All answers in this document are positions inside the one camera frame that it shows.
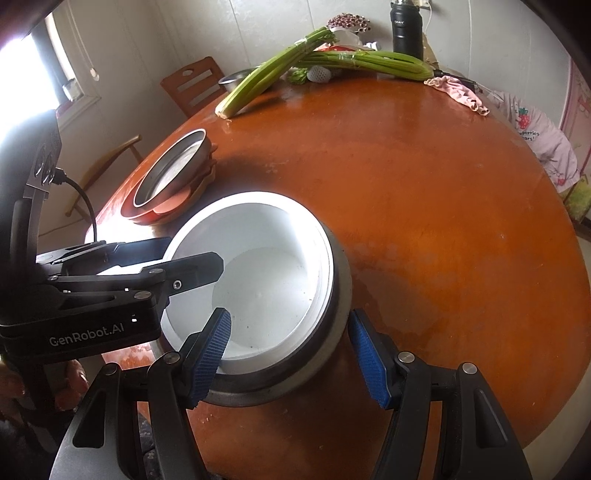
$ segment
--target electrical cord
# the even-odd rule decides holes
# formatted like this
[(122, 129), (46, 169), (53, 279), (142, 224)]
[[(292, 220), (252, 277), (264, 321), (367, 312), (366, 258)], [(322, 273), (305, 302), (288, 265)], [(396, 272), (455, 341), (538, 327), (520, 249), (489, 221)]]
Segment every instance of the electrical cord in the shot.
[(428, 3), (429, 5), (429, 20), (427, 20), (427, 26), (425, 27), (425, 35), (427, 35), (427, 30), (429, 30), (429, 25), (431, 25), (431, 19), (433, 17), (433, 7), (431, 6), (431, 1)]
[(90, 199), (88, 198), (88, 195), (86, 194), (86, 192), (84, 190), (82, 190), (82, 187), (80, 187), (80, 185), (78, 185), (74, 180), (72, 180), (70, 177), (68, 177), (68, 175), (66, 175), (66, 172), (64, 172), (63, 169), (61, 169), (61, 168), (56, 168), (56, 173), (53, 176), (53, 180), (51, 182), (55, 183), (56, 185), (61, 185), (62, 183), (67, 183), (72, 188), (74, 188), (75, 191), (77, 191), (78, 194), (82, 197), (82, 200), (84, 200), (84, 203), (86, 204), (86, 207), (88, 208), (88, 213), (90, 213), (90, 220), (92, 221), (93, 241), (95, 241), (95, 242), (98, 241), (98, 233), (97, 233), (97, 227), (96, 227), (96, 215), (95, 215), (95, 211), (92, 208), (92, 204), (90, 203)]

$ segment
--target white tiled wall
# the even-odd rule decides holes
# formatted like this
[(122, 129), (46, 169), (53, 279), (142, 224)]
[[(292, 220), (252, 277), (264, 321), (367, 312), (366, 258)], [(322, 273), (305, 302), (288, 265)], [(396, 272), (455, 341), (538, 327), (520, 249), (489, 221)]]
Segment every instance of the white tiled wall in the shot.
[[(213, 56), (225, 73), (254, 66), (342, 12), (372, 21), (392, 49), (388, 0), (155, 0), (181, 60)], [(507, 90), (560, 124), (569, 56), (520, 0), (433, 0), (427, 31), (439, 62)], [(428, 11), (423, 11), (426, 25)]]

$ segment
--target stack of plates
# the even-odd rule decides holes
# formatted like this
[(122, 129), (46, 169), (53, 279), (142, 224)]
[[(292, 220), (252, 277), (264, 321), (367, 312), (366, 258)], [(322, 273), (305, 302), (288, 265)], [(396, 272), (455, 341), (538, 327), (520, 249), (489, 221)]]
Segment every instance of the stack of plates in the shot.
[(181, 215), (215, 179), (211, 149), (203, 129), (178, 140), (129, 192), (121, 215), (139, 225), (166, 223)]

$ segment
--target metal plate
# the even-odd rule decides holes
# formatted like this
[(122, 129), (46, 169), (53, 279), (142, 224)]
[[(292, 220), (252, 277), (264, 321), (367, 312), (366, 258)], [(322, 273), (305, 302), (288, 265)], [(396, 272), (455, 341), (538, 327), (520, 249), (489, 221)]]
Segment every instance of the metal plate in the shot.
[(185, 135), (146, 174), (135, 192), (134, 206), (146, 212), (178, 193), (208, 160), (211, 149), (205, 130)]

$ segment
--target celery stalk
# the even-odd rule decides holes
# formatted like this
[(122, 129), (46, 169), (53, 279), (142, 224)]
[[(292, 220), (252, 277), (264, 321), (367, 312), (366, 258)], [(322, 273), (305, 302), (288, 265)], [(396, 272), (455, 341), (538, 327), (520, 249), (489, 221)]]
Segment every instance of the celery stalk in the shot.
[(308, 53), (323, 43), (334, 40), (333, 33), (328, 28), (321, 27), (307, 35), (303, 41), (289, 46), (246, 77), (218, 104), (216, 114), (224, 119), (233, 117)]
[(308, 68), (313, 65), (369, 70), (419, 82), (433, 77), (433, 69), (422, 60), (391, 51), (315, 51), (297, 64)]

